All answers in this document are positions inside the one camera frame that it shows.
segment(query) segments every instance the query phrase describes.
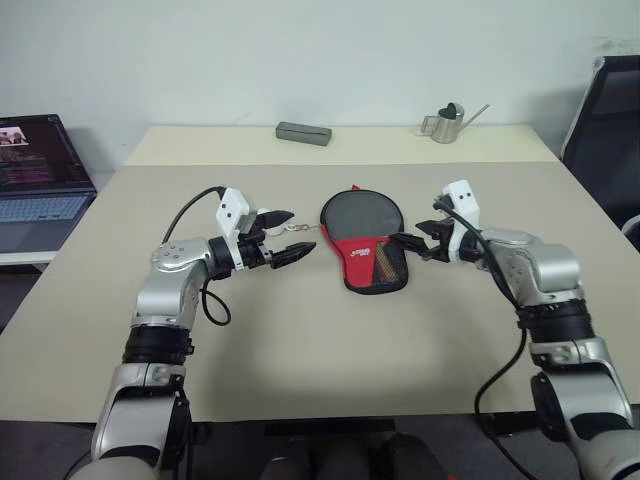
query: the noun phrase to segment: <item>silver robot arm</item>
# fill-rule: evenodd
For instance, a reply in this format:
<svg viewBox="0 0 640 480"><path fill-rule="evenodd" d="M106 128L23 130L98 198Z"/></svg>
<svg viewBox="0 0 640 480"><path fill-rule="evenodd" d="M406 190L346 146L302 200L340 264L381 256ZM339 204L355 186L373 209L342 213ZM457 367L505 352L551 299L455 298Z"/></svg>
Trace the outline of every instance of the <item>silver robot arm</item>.
<svg viewBox="0 0 640 480"><path fill-rule="evenodd" d="M393 237L425 260L472 262L489 270L477 237L453 217L479 229L479 208L468 182L442 191L434 208L449 215L416 226L439 241ZM580 265L565 246L524 232L480 231L517 300L518 326L531 336L529 351L541 372L531 387L540 428L573 451L585 480L639 480L640 432L632 429L629 401L604 340L595 335L580 282Z"/></svg>
<svg viewBox="0 0 640 480"><path fill-rule="evenodd" d="M218 193L216 219L223 236L167 241L153 252L123 363L113 374L94 431L93 462L74 480L147 480L176 468L190 435L184 362L194 350L190 332L202 289L209 280L227 278L233 271L288 265L315 247L298 243L271 252L263 244L264 230L293 214L257 214L238 190L220 187Z"/></svg>

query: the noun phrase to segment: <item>table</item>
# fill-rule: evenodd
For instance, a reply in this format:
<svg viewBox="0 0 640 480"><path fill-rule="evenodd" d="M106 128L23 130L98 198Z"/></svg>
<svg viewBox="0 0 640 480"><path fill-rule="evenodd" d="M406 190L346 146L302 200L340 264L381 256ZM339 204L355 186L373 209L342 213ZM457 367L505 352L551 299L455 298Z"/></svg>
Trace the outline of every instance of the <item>table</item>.
<svg viewBox="0 0 640 480"><path fill-rule="evenodd" d="M295 211L300 223L316 222L331 195L356 183L393 198L407 231L417 233L416 222L438 218L430 205L440 189L468 179L482 225L529 231L580 258L596 331L631 401L640 401L640 256L529 127L478 127L446 146L399 127L336 129L326 148L272 134L244 127L148 132L0 336L0 418L95 421L152 250L180 206L221 183L259 207ZM301 165L305 155L312 165ZM384 165L385 158L395 164ZM216 236L216 206L213 197L196 204L174 238ZM342 284L338 260L317 231L268 243L276 250L310 240L318 246L294 265L213 285L234 318L227 327L201 312L196 319L196 352L186 364L194 420L470 412L476 389L519 338L515 315L489 276L408 255L407 287L360 296ZM525 356L483 408L532 409L535 371Z"/></svg>
<svg viewBox="0 0 640 480"><path fill-rule="evenodd" d="M100 192L104 187L112 173L109 172L96 172L92 173L91 181L96 187L96 190ZM0 267L10 265L34 265L35 267L44 270L56 256L57 251L46 252L15 252L15 253L0 253Z"/></svg>

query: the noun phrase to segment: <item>black chair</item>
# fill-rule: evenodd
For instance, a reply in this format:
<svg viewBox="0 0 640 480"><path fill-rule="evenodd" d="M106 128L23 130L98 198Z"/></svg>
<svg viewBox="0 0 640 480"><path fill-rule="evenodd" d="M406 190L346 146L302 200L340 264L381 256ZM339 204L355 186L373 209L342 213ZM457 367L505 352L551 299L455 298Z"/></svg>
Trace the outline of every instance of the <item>black chair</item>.
<svg viewBox="0 0 640 480"><path fill-rule="evenodd" d="M601 57L561 160L622 228L640 215L640 55ZM640 224L626 233L640 251Z"/></svg>

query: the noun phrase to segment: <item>floor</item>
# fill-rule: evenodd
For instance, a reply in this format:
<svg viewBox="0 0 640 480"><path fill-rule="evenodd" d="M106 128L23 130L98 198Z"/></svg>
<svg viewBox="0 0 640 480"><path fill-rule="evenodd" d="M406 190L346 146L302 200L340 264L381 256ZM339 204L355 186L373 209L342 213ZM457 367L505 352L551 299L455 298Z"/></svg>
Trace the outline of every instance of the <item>floor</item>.
<svg viewBox="0 0 640 480"><path fill-rule="evenodd" d="M0 332L36 280L37 275L0 274ZM425 415L394 417L393 420L397 431L425 441L446 470L459 480L522 478L482 436L470 416ZM82 426L0 421L0 478L62 479L76 458L88 450L91 433ZM374 434L366 441L379 442L385 435L388 434ZM353 439L335 436L310 439L324 444L337 440ZM194 478L257 480L265 463L287 441L288 437L265 435L265 422L215 424L211 439L196 447ZM579 478L567 448L551 443L537 431L505 438L503 443L538 478ZM344 478L359 480L353 475Z"/></svg>

